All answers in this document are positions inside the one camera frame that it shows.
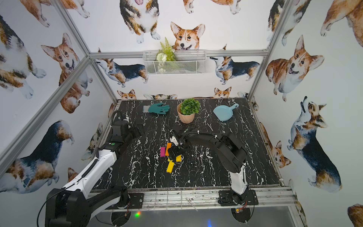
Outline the yellow long block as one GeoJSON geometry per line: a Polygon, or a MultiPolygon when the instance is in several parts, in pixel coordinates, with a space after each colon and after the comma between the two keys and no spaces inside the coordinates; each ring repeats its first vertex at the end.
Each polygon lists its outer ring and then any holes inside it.
{"type": "Polygon", "coordinates": [[[179,155],[176,157],[176,162],[181,162],[182,161],[182,155],[179,155]]]}

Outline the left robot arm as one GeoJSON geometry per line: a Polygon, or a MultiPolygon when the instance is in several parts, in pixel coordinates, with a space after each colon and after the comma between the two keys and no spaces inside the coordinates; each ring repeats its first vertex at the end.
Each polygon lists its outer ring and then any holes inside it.
{"type": "Polygon", "coordinates": [[[85,227],[105,209],[119,203],[128,207],[127,187],[114,185],[96,196],[89,197],[92,188],[104,172],[114,165],[134,140],[144,135],[143,126],[118,120],[111,124],[105,143],[80,174],[61,189],[53,189],[43,204],[46,227],[85,227]]]}

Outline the orange building block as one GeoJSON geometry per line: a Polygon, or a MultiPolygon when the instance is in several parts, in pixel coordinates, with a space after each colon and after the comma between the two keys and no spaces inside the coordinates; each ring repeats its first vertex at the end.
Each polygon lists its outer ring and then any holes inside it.
{"type": "Polygon", "coordinates": [[[166,149],[165,149],[165,156],[169,156],[169,149],[171,148],[172,146],[172,143],[168,143],[167,146],[166,146],[166,149]]]}

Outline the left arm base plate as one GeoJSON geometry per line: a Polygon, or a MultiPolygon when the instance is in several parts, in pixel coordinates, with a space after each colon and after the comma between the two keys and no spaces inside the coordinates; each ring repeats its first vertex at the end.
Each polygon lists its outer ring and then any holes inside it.
{"type": "Polygon", "coordinates": [[[144,193],[131,193],[122,195],[120,201],[113,206],[114,209],[141,209],[144,201],[144,193]]]}

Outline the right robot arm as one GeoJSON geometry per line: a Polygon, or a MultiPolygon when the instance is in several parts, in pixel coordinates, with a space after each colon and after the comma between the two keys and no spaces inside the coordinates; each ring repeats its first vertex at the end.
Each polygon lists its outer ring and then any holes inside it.
{"type": "Polygon", "coordinates": [[[243,143],[232,133],[225,134],[200,131],[196,128],[186,130],[170,130],[172,143],[169,158],[175,160],[177,156],[190,151],[192,146],[203,146],[215,152],[222,166],[229,171],[231,189],[237,195],[242,195],[248,188],[245,173],[247,152],[243,143]]]}

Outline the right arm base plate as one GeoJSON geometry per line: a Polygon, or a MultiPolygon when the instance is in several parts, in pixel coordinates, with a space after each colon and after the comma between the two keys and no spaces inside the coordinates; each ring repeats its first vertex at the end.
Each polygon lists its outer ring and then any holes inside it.
{"type": "Polygon", "coordinates": [[[219,191],[218,201],[221,206],[243,206],[258,205],[259,201],[256,191],[248,188],[243,194],[239,195],[233,190],[219,191]]]}

